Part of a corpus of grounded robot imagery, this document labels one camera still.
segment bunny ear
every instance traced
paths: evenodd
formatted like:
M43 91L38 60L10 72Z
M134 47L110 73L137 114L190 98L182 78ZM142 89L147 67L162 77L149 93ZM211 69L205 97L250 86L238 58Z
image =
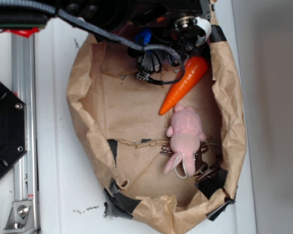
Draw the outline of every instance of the bunny ear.
M185 155L182 161L182 166L185 170L185 174L188 176L194 176L195 174L195 163L193 160L193 155Z
M181 163L183 157L180 153L174 153L173 156L170 157L169 161L167 162L164 173L168 173L175 168L175 165Z

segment black tape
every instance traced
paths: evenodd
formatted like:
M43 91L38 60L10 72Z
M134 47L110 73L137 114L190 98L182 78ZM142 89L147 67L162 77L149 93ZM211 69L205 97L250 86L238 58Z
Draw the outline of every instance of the black tape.
M110 148L111 148L111 151L113 153L113 157L114 157L114 160L115 160L115 164L116 164L116 157L117 157L117 144L118 142L116 140L113 140L113 139L110 139L110 140L107 140Z
M133 216L128 214L126 211L122 210L120 207L118 207L114 203L114 198L108 193L106 189L104 189L104 196L106 198L106 203L104 203L105 206L105 212L104 216L114 216L114 217L121 217L126 219L132 219Z
M219 168L217 174L212 178L207 178L195 184L195 186L208 198L218 189L224 187L228 171Z
M230 204L233 204L235 202L235 200L232 200L231 198L225 198L225 203L223 205L221 205L220 207L218 207L216 210L210 212L209 214L207 214L207 218L210 221L215 221L215 219L223 212L225 211L226 207Z
M121 194L115 180L111 181L110 191L113 197L106 189L104 190L104 195L106 197L105 213L115 217L132 219L132 212L141 200L135 200Z
M219 25L213 24L211 26L211 34L209 37L211 43L227 41L225 34Z

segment white wall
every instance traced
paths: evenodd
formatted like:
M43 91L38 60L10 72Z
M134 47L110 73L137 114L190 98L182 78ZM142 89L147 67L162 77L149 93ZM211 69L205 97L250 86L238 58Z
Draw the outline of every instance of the white wall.
M258 234L293 234L293 0L232 0Z

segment red part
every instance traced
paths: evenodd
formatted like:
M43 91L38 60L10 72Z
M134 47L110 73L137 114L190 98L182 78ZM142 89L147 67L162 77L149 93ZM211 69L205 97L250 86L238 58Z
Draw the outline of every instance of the red part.
M14 33L16 35L29 38L32 34L39 32L39 29L37 27L34 27L32 29L24 29L24 30L6 29L5 32Z

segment blue part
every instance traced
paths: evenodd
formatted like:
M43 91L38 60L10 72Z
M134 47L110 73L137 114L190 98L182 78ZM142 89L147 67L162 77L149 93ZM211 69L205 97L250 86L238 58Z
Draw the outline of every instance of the blue part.
M151 30L149 28L144 28L136 37L135 37L135 42L138 44L148 44L150 43L151 40Z

